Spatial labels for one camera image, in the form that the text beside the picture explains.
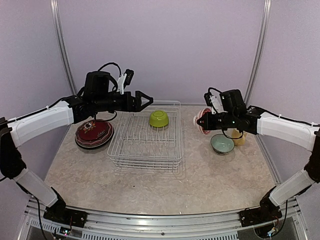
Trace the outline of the pale yellow mug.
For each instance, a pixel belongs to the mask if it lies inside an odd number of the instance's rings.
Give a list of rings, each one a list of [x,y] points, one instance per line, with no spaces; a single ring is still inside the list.
[[[246,143],[247,132],[239,132],[237,129],[233,129],[231,138],[235,146],[243,146]]]

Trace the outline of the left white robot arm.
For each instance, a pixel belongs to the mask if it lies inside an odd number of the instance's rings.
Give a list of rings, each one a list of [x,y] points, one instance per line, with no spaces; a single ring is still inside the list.
[[[70,211],[60,194],[48,186],[23,160],[20,148],[50,132],[80,123],[100,112],[138,113],[154,102],[153,97],[136,91],[108,93],[103,97],[71,95],[51,106],[11,119],[0,120],[0,172],[45,205],[47,211],[63,223]]]

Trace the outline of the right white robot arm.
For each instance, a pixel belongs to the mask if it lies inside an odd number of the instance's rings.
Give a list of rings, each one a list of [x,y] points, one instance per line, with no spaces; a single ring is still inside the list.
[[[320,126],[316,123],[275,115],[256,106],[240,113],[206,108],[193,118],[193,123],[204,134],[236,129],[259,136],[280,174],[285,172],[285,163],[293,162],[281,184],[260,201],[255,212],[260,222],[268,221],[276,207],[320,182]]]

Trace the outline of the lime green bowl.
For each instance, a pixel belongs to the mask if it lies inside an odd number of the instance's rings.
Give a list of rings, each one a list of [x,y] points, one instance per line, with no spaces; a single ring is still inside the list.
[[[163,128],[169,124],[169,117],[163,110],[155,110],[149,116],[149,124],[155,128]]]

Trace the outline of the light blue floral bowl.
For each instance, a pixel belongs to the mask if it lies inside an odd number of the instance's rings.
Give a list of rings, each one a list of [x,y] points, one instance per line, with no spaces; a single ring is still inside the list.
[[[227,155],[235,147],[232,139],[227,138],[223,134],[216,134],[211,137],[210,144],[213,151],[218,155]]]

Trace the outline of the dark red black plate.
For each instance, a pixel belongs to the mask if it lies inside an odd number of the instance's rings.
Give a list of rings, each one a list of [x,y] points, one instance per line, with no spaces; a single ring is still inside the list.
[[[101,139],[104,135],[110,134],[110,131],[114,128],[110,122],[98,120],[88,120],[80,125],[76,132],[78,134],[79,141],[96,141]]]

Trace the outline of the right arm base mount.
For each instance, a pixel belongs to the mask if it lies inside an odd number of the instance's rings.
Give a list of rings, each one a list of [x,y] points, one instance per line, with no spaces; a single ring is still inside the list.
[[[242,227],[263,224],[270,221],[279,220],[283,214],[279,208],[272,212],[263,210],[261,207],[245,208],[239,212],[240,223]]]

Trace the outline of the black rimmed striped plate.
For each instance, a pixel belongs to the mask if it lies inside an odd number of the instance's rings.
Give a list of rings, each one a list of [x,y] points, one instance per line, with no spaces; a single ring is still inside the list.
[[[74,141],[76,145],[82,149],[85,150],[94,150],[98,149],[100,147],[105,146],[107,143],[109,143],[113,136],[114,136],[114,128],[110,131],[110,133],[105,134],[102,138],[97,139],[95,141],[84,141],[84,140],[79,140],[80,138],[78,137],[78,134],[75,135]]]

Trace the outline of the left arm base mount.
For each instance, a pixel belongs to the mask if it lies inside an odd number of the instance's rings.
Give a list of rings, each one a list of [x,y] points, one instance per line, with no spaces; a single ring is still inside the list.
[[[51,207],[46,207],[44,219],[71,227],[84,228],[88,213],[82,210],[67,208],[65,203],[56,202]]]

